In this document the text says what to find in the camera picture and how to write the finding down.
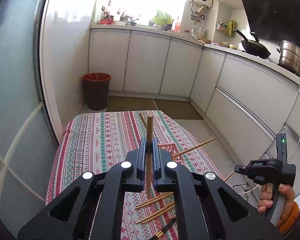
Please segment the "orange cuff floral sleeve forearm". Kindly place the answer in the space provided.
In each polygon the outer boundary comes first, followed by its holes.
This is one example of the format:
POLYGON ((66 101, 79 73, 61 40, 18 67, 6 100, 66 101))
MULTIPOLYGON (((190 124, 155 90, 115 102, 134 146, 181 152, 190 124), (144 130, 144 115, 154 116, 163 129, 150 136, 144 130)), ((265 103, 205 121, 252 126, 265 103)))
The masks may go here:
POLYGON ((279 228, 283 239, 300 240, 300 209, 296 202, 288 219, 279 228))

